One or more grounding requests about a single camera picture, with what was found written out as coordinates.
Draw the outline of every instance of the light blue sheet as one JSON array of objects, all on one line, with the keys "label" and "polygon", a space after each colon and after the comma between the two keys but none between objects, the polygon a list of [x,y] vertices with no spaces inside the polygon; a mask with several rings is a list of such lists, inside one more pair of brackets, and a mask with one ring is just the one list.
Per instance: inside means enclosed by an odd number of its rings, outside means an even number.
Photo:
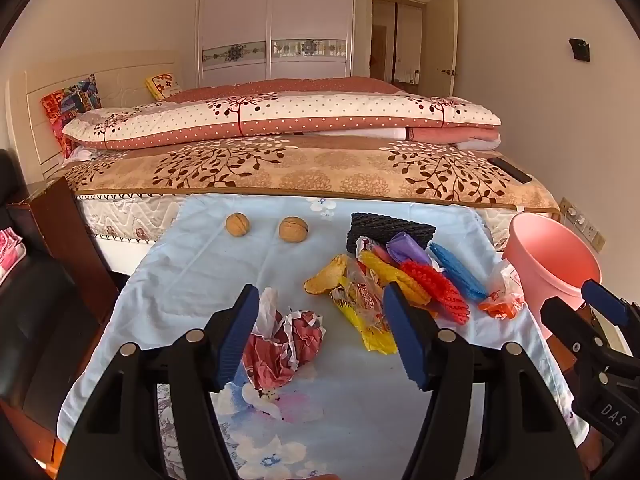
[{"label": "light blue sheet", "polygon": [[[226,216],[244,213],[250,232],[231,237]],[[305,478],[321,472],[343,480],[400,478],[428,405],[407,378],[398,355],[367,352],[360,335],[327,296],[310,296],[303,282],[345,251],[352,212],[374,212],[436,226],[434,240],[452,251],[485,283],[500,256],[479,216],[461,206],[300,197],[196,194],[185,199],[178,218],[164,233],[122,291],[88,367],[76,381],[60,413],[58,436],[67,442],[88,396],[118,348],[135,341],[141,348],[172,343],[187,330],[203,327],[211,314],[229,308],[245,283],[262,291],[276,288],[286,312],[313,310],[324,317],[326,335],[319,354],[300,368],[276,395],[258,398],[239,372],[214,405],[234,463],[243,478]],[[309,225],[307,240],[287,244],[278,237],[286,216]],[[576,444],[587,425],[571,412],[573,397],[558,364],[528,310],[515,320],[495,320],[471,306],[471,317],[447,326],[467,341],[500,348],[519,342],[554,394]],[[482,386],[474,390],[463,464],[472,473],[478,448]],[[159,387],[162,440],[172,476],[183,478],[166,386]]]}]

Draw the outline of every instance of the wardrobe door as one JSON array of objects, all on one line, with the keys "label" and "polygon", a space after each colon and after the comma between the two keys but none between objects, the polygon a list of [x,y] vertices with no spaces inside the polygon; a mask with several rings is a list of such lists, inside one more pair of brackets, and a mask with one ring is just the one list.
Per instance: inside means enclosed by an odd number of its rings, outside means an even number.
[{"label": "wardrobe door", "polygon": [[201,0],[200,86],[265,79],[267,0]]},{"label": "wardrobe door", "polygon": [[353,0],[271,2],[271,78],[350,73]]}]

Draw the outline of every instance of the red crumpled paper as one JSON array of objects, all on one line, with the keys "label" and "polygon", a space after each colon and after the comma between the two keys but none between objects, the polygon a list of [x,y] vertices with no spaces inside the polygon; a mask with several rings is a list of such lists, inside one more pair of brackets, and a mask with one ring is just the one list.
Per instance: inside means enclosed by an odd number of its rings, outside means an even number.
[{"label": "red crumpled paper", "polygon": [[292,380],[298,367],[316,356],[325,332],[322,317],[310,310],[286,316],[277,312],[275,297],[275,291],[268,288],[260,297],[258,321],[242,354],[246,374],[257,390],[277,388]]}]

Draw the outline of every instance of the pink bucket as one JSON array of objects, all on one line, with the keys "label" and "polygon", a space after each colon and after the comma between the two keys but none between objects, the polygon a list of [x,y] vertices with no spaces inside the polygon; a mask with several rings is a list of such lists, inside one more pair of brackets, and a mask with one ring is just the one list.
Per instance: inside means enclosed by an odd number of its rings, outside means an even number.
[{"label": "pink bucket", "polygon": [[513,217],[502,257],[518,271],[525,300],[545,339],[551,335],[540,321],[545,300],[558,296],[577,310],[583,303],[582,284],[588,279],[600,282],[600,266],[587,245],[570,229],[542,215]]}]

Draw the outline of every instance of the polka dot fabric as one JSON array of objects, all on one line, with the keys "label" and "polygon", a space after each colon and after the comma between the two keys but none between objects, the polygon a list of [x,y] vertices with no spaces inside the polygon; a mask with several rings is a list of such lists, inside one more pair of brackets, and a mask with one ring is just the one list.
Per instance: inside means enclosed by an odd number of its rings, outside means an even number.
[{"label": "polka dot fabric", "polygon": [[270,134],[360,128],[496,128],[489,110],[458,98],[375,92],[272,92],[91,110],[64,134],[85,146],[130,150]]}]

